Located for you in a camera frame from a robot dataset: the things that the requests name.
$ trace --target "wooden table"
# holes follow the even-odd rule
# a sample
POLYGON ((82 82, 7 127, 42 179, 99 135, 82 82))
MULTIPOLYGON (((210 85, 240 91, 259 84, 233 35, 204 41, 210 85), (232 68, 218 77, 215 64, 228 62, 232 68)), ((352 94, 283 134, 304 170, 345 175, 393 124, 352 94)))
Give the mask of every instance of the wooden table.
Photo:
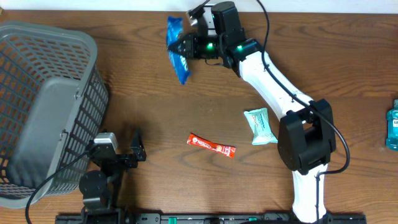
MULTIPOLYGON (((268 107, 231 70, 190 62, 180 85, 165 46, 169 12, 5 11, 20 20, 81 30, 98 44, 98 66, 111 87, 104 128, 126 150, 142 129, 147 161, 125 176, 120 206, 164 213, 262 213, 288 210, 292 174, 276 144, 252 146, 245 110, 268 107), (189 146, 195 133, 236 146, 229 159, 189 146)), ((247 37, 264 40, 260 13, 241 13, 247 37)), ((386 113, 398 98, 396 15, 271 13, 267 51, 277 68, 316 100, 326 98, 335 124, 351 148, 351 165, 326 178, 325 205, 332 212, 363 212, 368 223, 398 222, 398 152, 385 146, 386 113)), ((271 128, 279 123, 270 112, 271 128)), ((330 169, 341 167, 341 144, 330 169)), ((33 205, 34 223, 54 223, 59 213, 78 213, 79 190, 33 205)), ((24 210, 0 208, 0 223, 24 223, 24 210)))

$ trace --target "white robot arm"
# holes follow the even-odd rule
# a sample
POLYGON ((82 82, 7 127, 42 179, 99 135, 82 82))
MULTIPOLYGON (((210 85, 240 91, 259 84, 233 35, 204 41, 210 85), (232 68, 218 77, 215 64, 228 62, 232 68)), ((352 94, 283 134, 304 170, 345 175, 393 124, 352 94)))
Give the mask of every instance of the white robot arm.
MULTIPOLYGON (((312 99, 298 90, 286 79, 283 74, 275 67, 267 53, 265 60, 269 69, 292 93, 297 95, 300 100, 309 103, 312 99)), ((242 79, 250 83, 265 99, 272 108, 278 119, 286 116, 288 111, 299 111, 303 106, 292 98, 275 82, 275 80, 264 71, 261 60, 261 52, 255 52, 246 57, 246 60, 239 63, 239 74, 242 79)), ((297 218, 304 223, 313 223, 317 220, 316 213, 316 178, 318 172, 326 171, 327 165, 319 165, 309 170, 307 175, 302 175, 299 171, 292 171, 294 183, 294 203, 293 212, 297 218)), ((319 216, 326 214, 323 204, 323 176, 320 177, 319 195, 319 216)))
POLYGON ((324 174, 330 154, 336 149, 331 106, 325 100, 314 102, 294 87, 265 52, 265 62, 262 61, 263 47, 246 38, 234 2, 214 6, 205 6, 206 3, 187 12, 191 24, 197 24, 198 32, 181 35, 167 46, 168 50, 187 59, 221 57, 220 65, 231 68, 260 93, 280 121, 278 151, 293 172, 293 211, 303 223, 316 222, 326 214, 326 209, 323 175, 318 179, 315 176, 324 174), (304 129, 305 122, 312 127, 304 129))

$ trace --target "red candy bar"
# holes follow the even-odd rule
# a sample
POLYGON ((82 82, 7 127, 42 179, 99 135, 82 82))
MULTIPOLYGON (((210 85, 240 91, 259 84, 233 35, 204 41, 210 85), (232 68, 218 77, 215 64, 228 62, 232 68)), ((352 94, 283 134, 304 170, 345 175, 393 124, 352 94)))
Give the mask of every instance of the red candy bar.
POLYGON ((187 144, 203 147, 205 149, 210 149, 218 153, 224 154, 230 158, 234 157, 236 149, 235 147, 232 146, 224 146, 222 144, 217 144, 211 141, 207 141, 206 139, 200 138, 194 134, 189 135, 187 144))

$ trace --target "blue bottle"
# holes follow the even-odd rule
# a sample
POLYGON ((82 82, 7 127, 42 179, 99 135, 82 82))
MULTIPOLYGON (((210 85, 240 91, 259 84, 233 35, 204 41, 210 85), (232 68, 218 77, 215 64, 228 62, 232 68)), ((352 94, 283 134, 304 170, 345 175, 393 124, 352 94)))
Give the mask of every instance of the blue bottle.
POLYGON ((388 138, 386 146, 398 151, 398 100, 394 100, 394 108, 387 113, 388 138))

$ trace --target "blue snack bag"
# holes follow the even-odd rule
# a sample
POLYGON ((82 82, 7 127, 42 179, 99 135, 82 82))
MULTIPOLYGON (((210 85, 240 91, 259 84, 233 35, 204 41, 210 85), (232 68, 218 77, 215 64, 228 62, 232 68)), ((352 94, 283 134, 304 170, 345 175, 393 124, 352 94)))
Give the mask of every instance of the blue snack bag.
MULTIPOLYGON (((169 16, 167 19, 167 46, 177 41, 178 35, 182 32, 182 18, 174 18, 169 16)), ((174 71, 180 80, 180 83, 184 85, 187 81, 187 78, 191 75, 191 71, 188 69, 187 59, 171 51, 169 51, 169 58, 173 65, 174 71)))

